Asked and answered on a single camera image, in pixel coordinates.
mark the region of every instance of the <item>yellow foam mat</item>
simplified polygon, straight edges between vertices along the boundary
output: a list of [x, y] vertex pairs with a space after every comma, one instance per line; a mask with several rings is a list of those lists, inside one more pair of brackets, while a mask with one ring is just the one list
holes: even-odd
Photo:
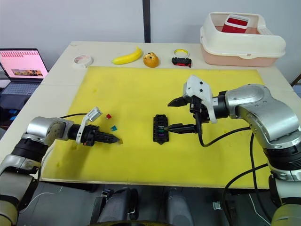
[[[203, 148], [197, 134], [169, 133], [169, 142], [153, 142], [153, 117], [165, 114], [169, 124], [195, 123], [189, 105], [167, 107], [182, 95], [190, 75], [210, 84], [213, 95], [247, 83], [262, 83], [256, 70], [198, 70], [90, 67], [69, 109], [86, 113], [98, 106], [103, 112], [92, 124], [123, 140], [122, 145], [96, 143], [93, 147], [75, 141], [58, 141], [46, 161], [44, 179], [109, 183], [221, 187], [251, 168], [251, 131], [230, 135]], [[69, 118], [80, 124], [82, 116]], [[230, 130], [248, 126], [243, 120], [219, 119], [203, 125], [205, 143]], [[255, 165], [267, 162], [254, 141]], [[258, 186], [268, 187], [269, 169], [257, 171]], [[253, 187], [252, 175], [234, 187]]]

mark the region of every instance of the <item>black cable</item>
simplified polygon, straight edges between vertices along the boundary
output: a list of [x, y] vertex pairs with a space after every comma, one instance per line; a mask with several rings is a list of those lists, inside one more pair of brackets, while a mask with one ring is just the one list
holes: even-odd
[[248, 173], [254, 172], [254, 171], [256, 171], [256, 170], [259, 170], [259, 169], [261, 169], [261, 168], [264, 168], [264, 167], [266, 167], [266, 166], [268, 166], [267, 163], [265, 163], [265, 164], [263, 164], [263, 165], [260, 165], [260, 166], [257, 166], [257, 167], [255, 167], [254, 169], [249, 169], [249, 170], [247, 170], [247, 171], [245, 171], [245, 172], [243, 172], [243, 173], [237, 175], [236, 177], [234, 177], [234, 178], [233, 178], [231, 181], [229, 181], [228, 184], [225, 186], [225, 188], [224, 188], [224, 190], [223, 190], [223, 192], [222, 192], [222, 209], [223, 209], [224, 212], [225, 212], [226, 218], [227, 218], [227, 220], [228, 220], [230, 226], [233, 226], [234, 224], [233, 224], [233, 221], [232, 221], [232, 219], [231, 219], [230, 213], [228, 212], [227, 206], [226, 206], [226, 193], [227, 193], [227, 191], [228, 191], [228, 188], [231, 186], [231, 184], [233, 184], [234, 181], [236, 181], [237, 179], [241, 178], [242, 176], [244, 176], [244, 175], [246, 175], [246, 174], [248, 174]]
[[[250, 139], [250, 158], [251, 158], [251, 164], [252, 164], [252, 169], [255, 168], [255, 164], [254, 164], [254, 157], [253, 157], [253, 141], [254, 141], [254, 134], [252, 133], [251, 135], [251, 139]], [[258, 199], [259, 205], [264, 213], [264, 215], [267, 217], [268, 221], [271, 222], [271, 217], [269, 216], [267, 210], [264, 208], [262, 200], [259, 196], [259, 191], [258, 191], [258, 187], [257, 187], [257, 181], [256, 181], [256, 172], [255, 170], [253, 171], [253, 182], [254, 182], [254, 190], [256, 193], [256, 197]]]
[[68, 118], [68, 117], [71, 117], [71, 116], [76, 116], [76, 115], [86, 115], [86, 114], [87, 114], [87, 113], [69, 114], [69, 115], [65, 115], [65, 116], [61, 117], [61, 119]]
[[219, 141], [220, 139], [222, 139], [222, 138], [224, 138], [228, 135], [231, 135], [233, 133], [251, 129], [250, 127], [243, 127], [243, 128], [235, 129], [235, 130], [232, 130], [228, 133], [225, 133], [225, 134], [221, 135], [220, 137], [214, 139], [213, 141], [210, 141], [208, 144], [204, 144], [204, 141], [203, 141], [203, 138], [202, 138], [202, 125], [201, 125], [201, 120], [200, 120], [200, 113], [195, 112], [195, 117], [196, 117], [196, 126], [197, 126], [197, 132], [198, 132], [198, 139], [199, 139], [200, 144], [203, 147], [209, 147], [210, 145], [214, 144], [216, 141]]

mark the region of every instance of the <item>small blue block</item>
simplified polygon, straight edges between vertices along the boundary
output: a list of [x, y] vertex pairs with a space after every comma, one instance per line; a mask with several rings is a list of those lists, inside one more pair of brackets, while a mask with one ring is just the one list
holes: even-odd
[[8, 112], [11, 113], [11, 114], [16, 114], [16, 113], [17, 113], [17, 110], [15, 110], [15, 109], [10, 109]]
[[116, 127], [116, 126], [112, 126], [112, 127], [111, 127], [111, 130], [112, 130], [112, 131], [116, 131], [116, 130], [117, 130], [117, 127]]

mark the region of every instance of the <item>laptop screen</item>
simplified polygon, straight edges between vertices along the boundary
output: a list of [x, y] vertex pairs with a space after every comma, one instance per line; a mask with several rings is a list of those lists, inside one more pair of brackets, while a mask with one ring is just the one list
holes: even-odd
[[0, 49], [0, 63], [12, 80], [42, 80], [48, 74], [37, 49]]

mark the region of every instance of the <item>laptop keyboard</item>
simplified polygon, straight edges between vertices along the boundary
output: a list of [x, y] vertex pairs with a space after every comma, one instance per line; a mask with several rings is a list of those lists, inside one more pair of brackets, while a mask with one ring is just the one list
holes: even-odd
[[10, 83], [2, 94], [32, 95], [39, 84]]

